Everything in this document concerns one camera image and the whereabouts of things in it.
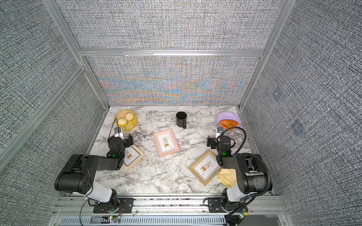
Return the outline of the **wooden picture frame deer print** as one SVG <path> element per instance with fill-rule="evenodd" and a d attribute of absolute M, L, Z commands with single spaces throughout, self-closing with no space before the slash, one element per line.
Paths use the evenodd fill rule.
<path fill-rule="evenodd" d="M 207 186 L 219 173 L 221 167 L 217 162 L 216 155 L 208 149 L 191 166 L 189 166 L 188 169 L 203 186 Z"/>

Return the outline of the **yellow microfibre cloth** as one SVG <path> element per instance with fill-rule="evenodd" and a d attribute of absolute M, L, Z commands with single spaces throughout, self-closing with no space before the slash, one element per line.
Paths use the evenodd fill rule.
<path fill-rule="evenodd" d="M 234 169 L 221 169 L 218 173 L 219 181 L 227 188 L 237 184 L 236 171 Z"/>

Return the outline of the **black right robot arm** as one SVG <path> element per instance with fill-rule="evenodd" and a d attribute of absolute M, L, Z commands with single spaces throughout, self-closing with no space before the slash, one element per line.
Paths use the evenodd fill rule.
<path fill-rule="evenodd" d="M 232 154 L 232 139 L 207 137 L 207 146 L 217 150 L 217 163 L 222 169 L 235 170 L 236 184 L 223 190 L 216 202 L 208 199 L 211 212 L 231 212 L 244 205 L 247 200 L 270 192 L 273 188 L 270 171 L 259 154 Z"/>

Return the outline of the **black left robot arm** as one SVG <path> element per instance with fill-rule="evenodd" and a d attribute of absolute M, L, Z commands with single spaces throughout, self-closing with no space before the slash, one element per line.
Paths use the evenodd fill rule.
<path fill-rule="evenodd" d="M 95 174 L 97 171 L 120 170 L 126 148 L 133 145 L 133 137 L 128 134 L 123 139 L 113 135 L 107 141 L 109 152 L 106 156 L 72 155 L 57 176 L 54 187 L 61 192 L 79 193 L 95 201 L 101 210 L 113 213 L 120 209 L 117 192 L 96 182 Z"/>

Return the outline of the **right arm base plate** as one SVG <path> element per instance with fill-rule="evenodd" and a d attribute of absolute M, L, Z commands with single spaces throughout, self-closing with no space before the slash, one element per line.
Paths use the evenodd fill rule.
<path fill-rule="evenodd" d="M 208 197 L 204 201 L 204 205 L 208 207 L 210 213 L 232 212 L 243 204 L 245 202 L 230 202 L 228 199 L 220 197 Z"/>

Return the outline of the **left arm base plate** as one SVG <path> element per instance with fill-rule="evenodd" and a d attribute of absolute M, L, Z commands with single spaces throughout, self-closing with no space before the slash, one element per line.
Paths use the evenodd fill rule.
<path fill-rule="evenodd" d="M 112 200 L 110 202 L 95 202 L 93 204 L 93 213 L 96 214 L 119 214 L 131 213 L 133 208 L 133 198 L 118 198 L 116 204 Z"/>

